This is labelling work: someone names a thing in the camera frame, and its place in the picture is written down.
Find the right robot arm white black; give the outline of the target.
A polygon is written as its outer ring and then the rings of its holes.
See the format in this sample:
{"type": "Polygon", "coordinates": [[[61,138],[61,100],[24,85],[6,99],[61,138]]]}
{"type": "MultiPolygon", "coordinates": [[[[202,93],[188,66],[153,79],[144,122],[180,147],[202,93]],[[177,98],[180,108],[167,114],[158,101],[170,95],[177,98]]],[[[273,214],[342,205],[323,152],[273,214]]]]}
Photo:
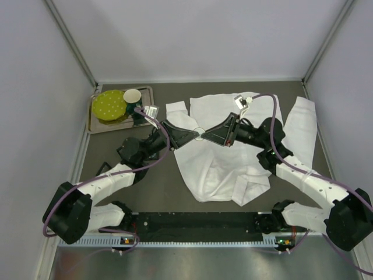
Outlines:
{"type": "Polygon", "coordinates": [[[237,114],[202,134],[202,139],[231,147],[240,142],[261,149],[259,164],[274,176],[292,184],[318,204],[313,208],[293,200],[274,205],[270,214],[258,215],[257,227],[264,233],[292,226],[326,235],[344,251],[350,251],[372,233],[372,205],[362,189],[347,190],[307,167],[282,143],[285,133],[281,122],[266,118],[259,127],[237,114]]]}

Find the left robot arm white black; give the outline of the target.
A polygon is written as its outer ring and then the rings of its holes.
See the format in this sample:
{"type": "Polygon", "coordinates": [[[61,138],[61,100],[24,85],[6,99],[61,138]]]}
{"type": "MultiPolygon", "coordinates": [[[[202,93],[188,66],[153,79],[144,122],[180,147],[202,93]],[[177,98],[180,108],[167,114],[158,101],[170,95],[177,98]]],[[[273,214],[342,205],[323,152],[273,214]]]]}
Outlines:
{"type": "Polygon", "coordinates": [[[122,160],[109,171],[77,185],[61,184],[42,218],[44,236],[58,236],[72,244],[88,232],[117,228],[129,209],[121,202],[98,203],[142,180],[149,168],[147,160],[157,152],[178,149],[199,137],[197,131],[176,127],[167,120],[160,125],[146,139],[125,139],[119,150],[122,160]]]}

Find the white shirt garment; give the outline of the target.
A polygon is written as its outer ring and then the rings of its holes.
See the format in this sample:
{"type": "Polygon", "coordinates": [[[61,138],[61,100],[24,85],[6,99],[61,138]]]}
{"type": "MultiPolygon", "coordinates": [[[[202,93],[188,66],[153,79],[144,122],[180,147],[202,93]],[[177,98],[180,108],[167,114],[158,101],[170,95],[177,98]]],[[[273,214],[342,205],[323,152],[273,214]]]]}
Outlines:
{"type": "MultiPolygon", "coordinates": [[[[222,123],[230,113],[240,112],[234,99],[238,95],[213,94],[166,104],[167,120],[178,128],[195,132],[206,131],[222,123]]],[[[278,104],[271,97],[259,97],[254,92],[242,92],[244,98],[254,97],[244,115],[254,127],[273,113],[286,134],[283,144],[306,166],[312,167],[317,135],[314,102],[298,97],[284,120],[278,104]]],[[[223,147],[205,139],[194,139],[174,152],[182,178],[199,202],[234,201],[243,206],[270,189],[270,172],[258,162],[261,149],[235,142],[223,147]]]]}

